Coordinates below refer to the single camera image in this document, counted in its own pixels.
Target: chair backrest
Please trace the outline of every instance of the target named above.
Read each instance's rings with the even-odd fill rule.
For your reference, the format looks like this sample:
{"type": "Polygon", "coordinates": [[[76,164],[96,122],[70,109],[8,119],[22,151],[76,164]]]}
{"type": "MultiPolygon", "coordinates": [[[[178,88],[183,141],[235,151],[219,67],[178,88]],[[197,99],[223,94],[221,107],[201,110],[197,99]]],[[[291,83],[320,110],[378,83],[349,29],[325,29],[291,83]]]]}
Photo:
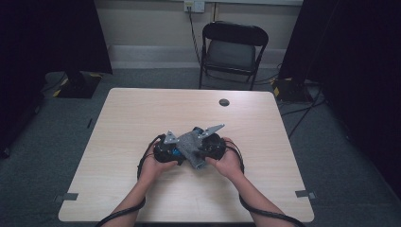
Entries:
{"type": "Polygon", "coordinates": [[[236,44],[266,46],[269,36],[258,26],[247,26],[230,22],[216,21],[206,25],[202,32],[203,40],[218,40],[236,44]]]}

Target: white wall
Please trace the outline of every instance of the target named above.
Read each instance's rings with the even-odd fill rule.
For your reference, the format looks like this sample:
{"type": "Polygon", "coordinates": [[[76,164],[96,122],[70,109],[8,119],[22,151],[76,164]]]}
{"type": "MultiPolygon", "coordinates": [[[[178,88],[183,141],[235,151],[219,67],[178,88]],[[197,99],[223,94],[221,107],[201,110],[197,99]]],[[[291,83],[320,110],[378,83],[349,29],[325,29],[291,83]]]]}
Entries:
{"type": "MultiPolygon", "coordinates": [[[[205,13],[193,14],[194,30],[201,45],[201,30],[212,18],[213,3],[205,13]]],[[[96,0],[108,45],[193,46],[188,14],[183,2],[96,0]]],[[[300,6],[218,4],[218,19],[264,28],[268,49],[286,49],[300,6]]]]}

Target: power cord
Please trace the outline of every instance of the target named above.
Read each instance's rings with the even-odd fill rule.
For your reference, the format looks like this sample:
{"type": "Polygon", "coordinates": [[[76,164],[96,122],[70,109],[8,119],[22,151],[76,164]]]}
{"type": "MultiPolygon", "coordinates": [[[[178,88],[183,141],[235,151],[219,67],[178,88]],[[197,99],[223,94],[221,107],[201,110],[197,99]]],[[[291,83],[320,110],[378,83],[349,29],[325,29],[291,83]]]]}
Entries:
{"type": "Polygon", "coordinates": [[[43,90],[41,90],[41,92],[44,93],[44,92],[47,92],[48,90],[56,87],[62,81],[62,79],[64,79],[64,77],[65,77],[65,72],[62,74],[61,78],[57,82],[55,82],[53,85],[51,85],[48,88],[44,88],[43,90]]]}
{"type": "MultiPolygon", "coordinates": [[[[145,150],[145,153],[144,153],[144,155],[142,156],[141,161],[139,161],[138,172],[137,172],[137,176],[136,176],[137,179],[139,179],[139,176],[141,175],[142,165],[144,164],[145,159],[147,159],[147,158],[149,157],[149,155],[151,155],[151,154],[147,154],[148,151],[149,151],[149,149],[150,149],[151,146],[154,144],[154,142],[156,142],[156,140],[158,140],[158,139],[160,139],[160,138],[162,138],[162,135],[158,135],[156,138],[154,138],[154,139],[152,140],[152,142],[150,142],[150,144],[148,145],[147,150],[145,150]]],[[[131,207],[131,208],[128,208],[128,209],[125,209],[125,210],[121,210],[121,211],[112,213],[112,214],[108,215],[106,218],[104,218],[103,220],[101,220],[101,221],[96,225],[96,227],[100,227],[100,226],[104,225],[106,222],[108,222],[108,221],[110,221],[110,220],[112,220],[112,219],[114,219],[114,218],[118,218],[118,217],[121,217],[121,216],[125,216],[125,215],[127,215],[127,214],[129,214],[129,213],[135,212],[135,211],[141,209],[142,207],[144,207],[144,205],[145,205],[146,202],[147,202],[147,200],[146,200],[146,198],[144,198],[144,199],[141,201],[141,203],[139,203],[139,204],[136,205],[136,206],[133,206],[133,207],[131,207]]]]}
{"type": "MultiPolygon", "coordinates": [[[[242,173],[244,173],[245,172],[245,166],[244,166],[244,161],[242,159],[241,151],[236,146],[236,144],[234,144],[233,142],[231,142],[231,141],[224,141],[224,142],[230,143],[230,144],[235,146],[235,148],[228,147],[228,146],[226,146],[226,148],[228,148],[228,149],[230,149],[230,150],[235,152],[236,156],[239,159],[242,173]]],[[[288,222],[290,222],[292,224],[295,224],[298,227],[305,227],[303,225],[303,223],[301,221],[299,221],[298,219],[296,219],[296,218],[293,218],[293,217],[290,217],[290,216],[286,216],[286,215],[283,215],[283,214],[270,212],[270,211],[259,210],[259,209],[256,209],[254,207],[251,207],[248,203],[246,203],[244,201],[244,199],[242,199],[241,195],[238,195],[238,196],[239,196],[239,201],[241,202],[242,206],[245,209],[247,209],[249,212],[255,213],[255,214],[260,215],[260,216],[268,217],[268,218],[277,218],[277,219],[285,220],[285,221],[288,221],[288,222]]]]}
{"type": "Polygon", "coordinates": [[[198,59],[198,64],[201,65],[201,58],[200,58],[200,53],[199,53],[199,50],[198,50],[197,38],[196,38],[196,36],[195,36],[194,25],[193,25],[193,23],[192,23],[192,8],[187,7],[186,9],[188,9],[188,13],[189,13],[189,22],[191,23],[192,42],[194,43],[195,53],[196,53],[197,59],[198,59]]]}
{"type": "Polygon", "coordinates": [[[309,107],[304,108],[304,109],[301,109],[301,110],[298,110],[298,111],[294,111],[294,112],[290,112],[290,113],[281,114],[281,116],[284,116],[284,115],[287,115],[287,114],[293,114],[293,113],[305,111],[305,113],[303,114],[303,116],[301,117],[301,119],[298,121],[298,123],[295,125],[295,127],[294,127],[294,128],[291,130],[291,132],[289,133],[288,139],[292,136],[292,134],[295,132],[295,130],[298,128],[298,126],[301,124],[301,122],[304,120],[304,118],[306,117],[307,113],[309,113],[309,111],[312,110],[313,107],[322,105],[322,104],[324,103],[324,101],[322,101],[321,103],[319,103],[318,105],[316,105],[316,102],[317,102],[317,100],[318,100],[319,95],[321,94],[321,92],[322,92],[322,86],[321,86],[321,88],[319,89],[319,92],[318,92],[318,94],[316,95],[315,99],[313,100],[313,103],[312,103],[309,107]]]}

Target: black controller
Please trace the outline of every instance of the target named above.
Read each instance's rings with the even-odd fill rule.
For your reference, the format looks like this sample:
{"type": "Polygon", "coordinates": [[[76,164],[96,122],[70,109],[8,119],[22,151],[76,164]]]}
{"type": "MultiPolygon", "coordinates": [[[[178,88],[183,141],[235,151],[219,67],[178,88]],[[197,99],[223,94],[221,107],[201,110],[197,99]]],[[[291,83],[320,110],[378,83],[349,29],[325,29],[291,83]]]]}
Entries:
{"type": "Polygon", "coordinates": [[[168,163],[171,161],[177,161],[178,166],[183,163],[185,156],[183,156],[176,148],[174,143],[165,143],[166,135],[164,134],[161,141],[157,142],[154,146],[154,158],[159,163],[168,163]]]}
{"type": "MultiPolygon", "coordinates": [[[[204,133],[204,130],[198,127],[195,127],[193,131],[197,131],[199,135],[202,135],[204,133]]],[[[160,163],[178,161],[178,165],[180,166],[183,161],[186,160],[186,158],[176,147],[176,143],[166,143],[166,135],[163,135],[161,141],[155,144],[153,151],[154,158],[160,163]]],[[[224,140],[220,138],[218,134],[213,133],[201,140],[201,147],[199,148],[199,152],[197,152],[197,155],[199,155],[199,157],[202,159],[204,159],[205,157],[210,157],[216,160],[220,160],[223,157],[224,152],[224,140]]]]}
{"type": "MultiPolygon", "coordinates": [[[[198,127],[195,127],[193,131],[197,131],[199,135],[204,133],[204,130],[198,127]]],[[[213,133],[208,137],[202,139],[201,147],[199,148],[199,155],[202,159],[205,157],[213,158],[216,160],[220,160],[225,152],[226,144],[224,139],[220,138],[218,134],[213,133]]]]}

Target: forearm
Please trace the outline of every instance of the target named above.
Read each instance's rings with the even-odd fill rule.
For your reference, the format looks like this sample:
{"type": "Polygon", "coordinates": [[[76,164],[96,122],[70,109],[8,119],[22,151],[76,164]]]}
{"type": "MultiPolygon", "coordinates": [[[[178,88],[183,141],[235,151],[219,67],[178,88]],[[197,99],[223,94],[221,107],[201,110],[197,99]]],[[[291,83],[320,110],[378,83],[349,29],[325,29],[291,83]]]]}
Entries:
{"type": "MultiPolygon", "coordinates": [[[[145,198],[148,190],[152,185],[152,181],[138,181],[136,185],[132,188],[130,193],[126,196],[124,200],[113,210],[113,213],[122,211],[133,206],[138,205],[145,198]]],[[[127,215],[112,219],[105,223],[103,226],[130,226],[132,227],[136,221],[139,211],[134,211],[127,215]]]]}
{"type": "MultiPolygon", "coordinates": [[[[235,174],[234,177],[229,177],[229,180],[238,190],[238,193],[239,195],[241,195],[242,199],[246,203],[248,203],[251,207],[273,213],[284,214],[283,211],[281,211],[274,203],[272,203],[259,190],[257,190],[257,188],[242,173],[235,174]]],[[[254,223],[258,227],[293,226],[289,222],[280,219],[267,218],[264,216],[254,214],[252,212],[251,216],[253,218],[254,223]]]]}

